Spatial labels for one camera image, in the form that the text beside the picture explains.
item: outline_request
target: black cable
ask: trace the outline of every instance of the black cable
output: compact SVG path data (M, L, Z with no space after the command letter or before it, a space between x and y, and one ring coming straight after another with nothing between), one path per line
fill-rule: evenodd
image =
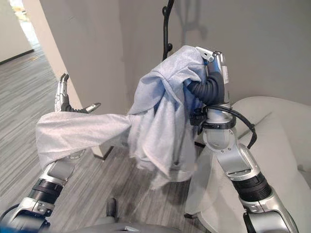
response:
M0 222L2 222L2 220L4 219L4 216L6 216L8 214L8 212L10 212L11 210L17 208L18 206L19 206L19 204L13 205L9 209L4 211L3 214L0 216Z
M194 142L194 145L197 146L197 147L201 147L201 148L204 148L204 147L205 147L204 144L199 143L199 142Z
M167 58L167 54L172 50L173 45L169 43L168 34L169 34L169 18L171 14L171 10L173 8L174 0L169 0L167 6L164 6L162 9L162 14L164 15L163 22L163 61Z
M212 105L212 106L205 106L203 108L203 112L205 114L207 114L207 109L214 109L214 110L219 110L222 112L227 112L230 113L233 116L236 116L238 119L240 119L245 125L247 125L247 127L250 129L250 131L253 133L252 134L252 138L247 146L247 148L251 149L252 145L256 142L257 140L257 134L256 134L256 130L255 130L255 125L252 124L246 117L244 117L241 113L231 109L231 108L226 108L223 106L219 106L219 105Z

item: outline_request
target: light gray fabric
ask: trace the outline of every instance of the light gray fabric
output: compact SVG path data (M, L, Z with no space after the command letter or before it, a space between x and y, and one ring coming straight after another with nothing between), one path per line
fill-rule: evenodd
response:
M189 179L196 158L189 114L201 103L183 81L205 82L205 78L199 52L183 46L140 79L127 116L62 112L43 116L36 126L41 165L108 140L118 145L127 140L138 167L156 171L153 187Z

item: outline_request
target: white wall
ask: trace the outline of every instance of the white wall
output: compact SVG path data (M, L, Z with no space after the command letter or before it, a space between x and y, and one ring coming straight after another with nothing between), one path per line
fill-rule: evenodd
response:
M83 106L97 114L128 108L116 1L41 0L45 17Z
M130 99L161 59L165 4L119 0ZM309 0L176 0L169 42L173 50L188 44L224 52L232 101L264 95L310 105L310 12Z
M140 77L161 61L167 0L41 2L83 105L128 109ZM265 95L311 104L310 12L309 0L176 0L169 41L174 51L224 52L233 102Z
M0 0L0 62L31 49L8 0Z

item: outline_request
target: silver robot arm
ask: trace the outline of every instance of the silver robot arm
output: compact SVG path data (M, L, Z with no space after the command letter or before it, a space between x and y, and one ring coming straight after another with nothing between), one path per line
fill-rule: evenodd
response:
M191 82L187 88L206 107L190 117L203 131L207 147L214 151L226 176L239 193L245 209L243 215L248 233L298 233L297 226L275 190L268 184L249 148L237 140L235 116L231 115L228 94L228 73L225 57L197 47L207 67L207 83Z
M55 95L56 112L88 114L101 105L100 103L95 103L80 110L73 109L67 94L68 78L68 74L63 74L57 85ZM30 229L39 231L49 227L50 224L45 218L51 216L57 198L83 154L84 151L79 151L48 164L29 195L21 201L15 211L10 213L10 217L5 224L18 230Z

